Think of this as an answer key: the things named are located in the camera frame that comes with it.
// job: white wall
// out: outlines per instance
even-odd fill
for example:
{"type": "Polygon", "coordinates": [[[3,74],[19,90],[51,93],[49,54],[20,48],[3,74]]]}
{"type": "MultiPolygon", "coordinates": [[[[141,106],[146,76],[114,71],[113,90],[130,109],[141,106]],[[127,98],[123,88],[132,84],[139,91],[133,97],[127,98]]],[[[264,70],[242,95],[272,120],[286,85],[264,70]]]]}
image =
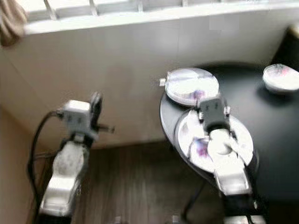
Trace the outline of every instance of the white wall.
{"type": "MultiPolygon", "coordinates": [[[[31,134],[0,108],[0,222],[24,224],[33,200],[26,176],[31,134]]],[[[40,175],[43,163],[39,163],[40,175]]]]}
{"type": "MultiPolygon", "coordinates": [[[[116,125],[100,145],[161,139],[163,90],[156,81],[167,70],[217,61],[267,64],[298,20],[297,7],[28,35],[0,52],[2,104],[33,132],[49,109],[99,90],[100,120],[116,125]]],[[[52,121],[43,135],[52,148],[58,125],[52,121]]]]}

